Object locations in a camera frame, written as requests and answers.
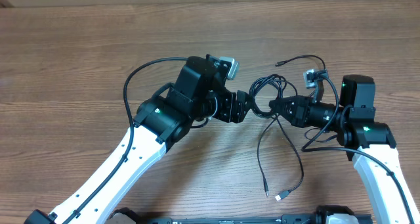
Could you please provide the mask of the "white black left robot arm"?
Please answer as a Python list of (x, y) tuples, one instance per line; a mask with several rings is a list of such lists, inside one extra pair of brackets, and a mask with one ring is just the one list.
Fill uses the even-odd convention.
[(225, 87), (240, 67), (234, 58), (190, 56), (176, 82), (166, 83), (136, 114), (125, 105), (129, 128), (116, 149), (67, 200), (50, 213), (34, 210), (28, 223), (105, 223), (136, 181), (194, 128), (214, 118), (240, 123), (252, 107), (243, 91)]

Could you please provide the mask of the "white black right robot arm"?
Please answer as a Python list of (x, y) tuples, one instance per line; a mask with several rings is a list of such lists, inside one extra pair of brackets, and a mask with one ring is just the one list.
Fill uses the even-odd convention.
[(375, 121), (375, 82), (345, 75), (335, 104), (322, 103), (322, 93), (270, 101), (273, 113), (295, 127), (334, 131), (339, 146), (358, 172), (378, 223), (418, 223), (419, 210), (404, 179), (396, 141), (385, 123)]

